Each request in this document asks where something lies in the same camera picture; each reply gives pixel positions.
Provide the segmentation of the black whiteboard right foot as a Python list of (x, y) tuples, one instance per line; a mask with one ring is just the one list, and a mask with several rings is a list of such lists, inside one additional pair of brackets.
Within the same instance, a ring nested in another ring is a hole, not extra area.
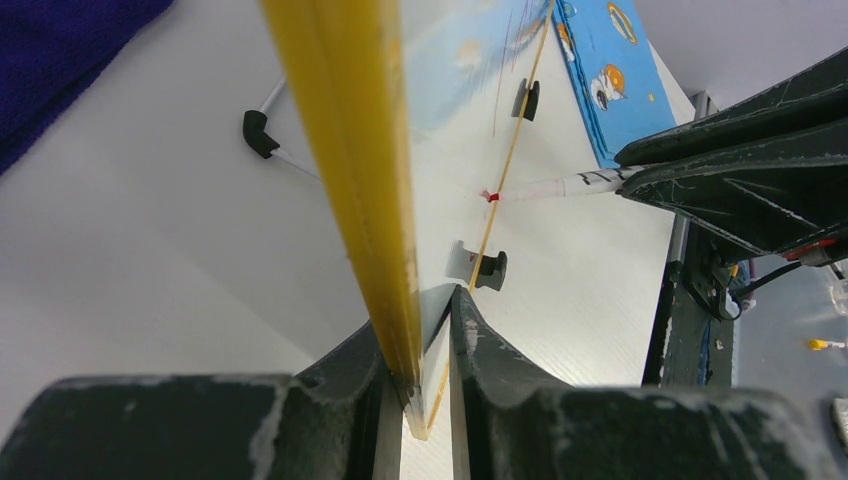
[(524, 78), (516, 92), (511, 116), (532, 122), (538, 109), (540, 93), (541, 85), (538, 80), (529, 83), (528, 79)]

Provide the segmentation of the red whiteboard marker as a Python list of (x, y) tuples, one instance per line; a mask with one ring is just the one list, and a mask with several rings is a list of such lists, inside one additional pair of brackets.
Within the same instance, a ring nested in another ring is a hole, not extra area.
[(548, 180), (537, 180), (508, 187), (498, 192), (483, 190), (480, 196), (488, 203), (567, 198), (615, 192), (643, 166), (619, 167), (581, 172)]

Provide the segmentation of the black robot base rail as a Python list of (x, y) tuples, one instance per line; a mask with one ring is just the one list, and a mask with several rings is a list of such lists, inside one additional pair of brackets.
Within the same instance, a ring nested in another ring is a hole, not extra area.
[(735, 322), (718, 312), (730, 270), (717, 247), (711, 232), (675, 217), (642, 385), (734, 385)]

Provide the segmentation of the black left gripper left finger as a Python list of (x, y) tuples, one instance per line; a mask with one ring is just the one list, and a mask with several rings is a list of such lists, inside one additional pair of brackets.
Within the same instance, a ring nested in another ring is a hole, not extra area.
[(5, 479), (395, 479), (402, 412), (364, 325), (296, 375), (57, 381), (1, 450)]

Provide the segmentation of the black whiteboard left foot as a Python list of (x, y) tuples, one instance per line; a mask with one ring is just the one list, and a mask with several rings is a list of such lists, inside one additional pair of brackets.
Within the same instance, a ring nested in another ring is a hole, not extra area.
[(480, 262), (480, 268), (474, 281), (475, 288), (488, 288), (493, 291), (501, 291), (506, 278), (508, 268), (508, 256), (505, 251), (500, 251), (496, 256), (484, 255)]

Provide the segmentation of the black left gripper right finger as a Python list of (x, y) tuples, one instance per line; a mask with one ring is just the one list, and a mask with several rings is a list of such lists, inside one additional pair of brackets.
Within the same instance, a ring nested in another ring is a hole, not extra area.
[(579, 388), (449, 303), (458, 479), (837, 479), (821, 436), (784, 398), (728, 388)]

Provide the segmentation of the blue cartoon astronaut cloth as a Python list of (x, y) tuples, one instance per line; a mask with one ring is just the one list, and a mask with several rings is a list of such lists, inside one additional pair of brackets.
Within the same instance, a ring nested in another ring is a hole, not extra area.
[(557, 1), (552, 22), (600, 167), (616, 168), (626, 145), (676, 125), (633, 1)]

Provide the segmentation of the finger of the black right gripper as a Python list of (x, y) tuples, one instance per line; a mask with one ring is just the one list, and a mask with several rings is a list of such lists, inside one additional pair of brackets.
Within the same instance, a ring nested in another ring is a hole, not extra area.
[(847, 123), (830, 122), (649, 167), (623, 198), (667, 210), (749, 255), (847, 235)]
[(669, 163), (723, 148), (799, 133), (847, 117), (847, 50), (699, 120), (633, 141), (622, 167)]

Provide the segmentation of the yellow framed whiteboard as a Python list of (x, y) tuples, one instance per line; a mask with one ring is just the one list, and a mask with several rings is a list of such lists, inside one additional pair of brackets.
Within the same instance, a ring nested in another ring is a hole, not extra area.
[(529, 121), (550, 1), (266, 1), (263, 13), (411, 434), (448, 381), (448, 305), (475, 288)]

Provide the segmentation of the purple cloth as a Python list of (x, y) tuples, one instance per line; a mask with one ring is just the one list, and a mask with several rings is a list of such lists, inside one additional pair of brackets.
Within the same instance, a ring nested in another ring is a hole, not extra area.
[(6, 173), (171, 1), (1, 3), (1, 172)]

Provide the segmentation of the black whiteboard foot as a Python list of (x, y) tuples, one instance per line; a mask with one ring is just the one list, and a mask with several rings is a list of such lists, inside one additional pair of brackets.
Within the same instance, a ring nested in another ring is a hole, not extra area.
[(528, 79), (524, 78), (516, 92), (511, 116), (532, 122), (538, 109), (540, 93), (541, 85), (538, 80), (529, 83)]
[(508, 268), (508, 256), (505, 251), (500, 251), (496, 256), (484, 255), (480, 262), (480, 268), (474, 281), (475, 288), (488, 288), (493, 291), (501, 291), (506, 278)]

